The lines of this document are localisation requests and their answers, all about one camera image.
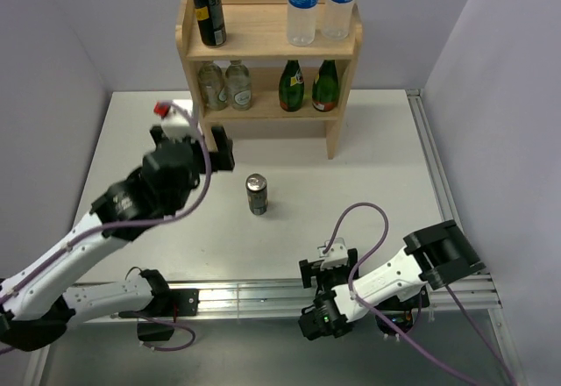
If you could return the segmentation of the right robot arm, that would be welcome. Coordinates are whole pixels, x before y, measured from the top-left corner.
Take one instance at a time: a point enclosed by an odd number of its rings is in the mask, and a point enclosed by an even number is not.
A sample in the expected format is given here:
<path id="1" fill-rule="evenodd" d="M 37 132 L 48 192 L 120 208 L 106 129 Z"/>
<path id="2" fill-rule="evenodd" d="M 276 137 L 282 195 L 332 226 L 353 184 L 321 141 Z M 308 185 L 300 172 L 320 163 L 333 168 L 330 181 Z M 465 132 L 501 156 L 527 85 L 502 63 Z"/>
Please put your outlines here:
<path id="1" fill-rule="evenodd" d="M 300 261 L 303 287 L 316 285 L 312 305 L 302 309 L 298 320 L 302 335 L 308 340 L 338 338 L 367 314 L 349 291 L 350 275 L 354 289 L 368 304 L 404 315 L 417 306 L 429 306 L 427 297 L 419 297 L 427 286 L 438 290 L 485 267 L 453 220 L 412 232 L 404 242 L 393 258 L 365 275 L 352 270 L 358 250 L 348 249 L 341 238 L 335 239 L 328 253 L 319 247 L 319 260 Z"/>

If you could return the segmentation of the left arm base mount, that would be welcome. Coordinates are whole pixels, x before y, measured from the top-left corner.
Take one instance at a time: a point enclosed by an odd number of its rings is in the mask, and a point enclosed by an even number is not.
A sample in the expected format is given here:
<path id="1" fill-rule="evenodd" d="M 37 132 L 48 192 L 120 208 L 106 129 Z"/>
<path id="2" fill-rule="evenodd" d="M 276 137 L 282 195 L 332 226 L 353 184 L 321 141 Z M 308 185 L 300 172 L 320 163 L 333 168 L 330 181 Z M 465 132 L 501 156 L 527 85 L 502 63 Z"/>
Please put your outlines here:
<path id="1" fill-rule="evenodd" d="M 140 312 L 137 323 L 137 338 L 145 347 L 159 351 L 170 351 L 184 346 L 166 346 L 166 343 L 186 326 L 181 318 L 194 317 L 198 313 L 200 290 L 171 289 L 162 307 Z"/>

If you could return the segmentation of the green glass bottle yellow label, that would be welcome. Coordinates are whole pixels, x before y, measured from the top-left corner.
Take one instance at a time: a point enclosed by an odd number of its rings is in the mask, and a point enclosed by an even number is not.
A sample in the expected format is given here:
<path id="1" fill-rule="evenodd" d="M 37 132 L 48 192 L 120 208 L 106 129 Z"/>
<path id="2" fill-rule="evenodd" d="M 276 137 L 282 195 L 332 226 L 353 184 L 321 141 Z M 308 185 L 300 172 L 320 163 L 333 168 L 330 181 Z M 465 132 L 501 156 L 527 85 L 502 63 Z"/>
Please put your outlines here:
<path id="1" fill-rule="evenodd" d="M 317 111 L 332 111 L 338 101 L 339 83 L 335 61 L 324 61 L 312 87 L 312 104 Z"/>

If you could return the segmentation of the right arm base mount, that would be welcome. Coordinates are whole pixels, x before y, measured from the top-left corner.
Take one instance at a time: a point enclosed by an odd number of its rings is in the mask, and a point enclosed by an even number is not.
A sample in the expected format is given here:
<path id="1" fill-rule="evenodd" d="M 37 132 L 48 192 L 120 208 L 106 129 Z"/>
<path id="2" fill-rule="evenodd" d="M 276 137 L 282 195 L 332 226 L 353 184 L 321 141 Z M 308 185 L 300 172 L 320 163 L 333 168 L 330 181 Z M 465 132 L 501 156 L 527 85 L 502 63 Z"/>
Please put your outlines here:
<path id="1" fill-rule="evenodd" d="M 416 322 L 417 317 L 413 317 L 412 311 L 417 309 L 417 315 L 420 315 L 422 308 L 430 306 L 424 284 L 393 281 L 379 285 L 360 278 L 346 288 L 346 301 L 337 305 L 346 320 L 345 332 L 350 332 L 357 321 L 372 313 L 386 336 L 403 336 Z"/>

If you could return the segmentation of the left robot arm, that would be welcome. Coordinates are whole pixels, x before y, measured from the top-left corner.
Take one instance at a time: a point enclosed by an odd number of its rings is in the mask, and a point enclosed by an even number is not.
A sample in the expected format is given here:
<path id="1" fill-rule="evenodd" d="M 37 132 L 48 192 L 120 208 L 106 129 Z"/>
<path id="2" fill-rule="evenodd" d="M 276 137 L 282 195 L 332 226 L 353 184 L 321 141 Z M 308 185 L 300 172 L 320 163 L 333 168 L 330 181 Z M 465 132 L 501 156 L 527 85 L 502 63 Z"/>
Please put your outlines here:
<path id="1" fill-rule="evenodd" d="M 235 166 L 233 142 L 220 125 L 211 129 L 215 152 L 189 125 L 155 125 L 150 133 L 155 148 L 139 167 L 110 185 L 55 246 L 1 281 L 1 341 L 9 349 L 41 349 L 68 328 L 110 314 L 150 318 L 171 308 L 170 287 L 156 269 L 122 282 L 75 287 L 98 262 L 144 232 L 193 212 L 203 198 L 187 206 L 190 192 L 207 194 L 211 174 Z"/>

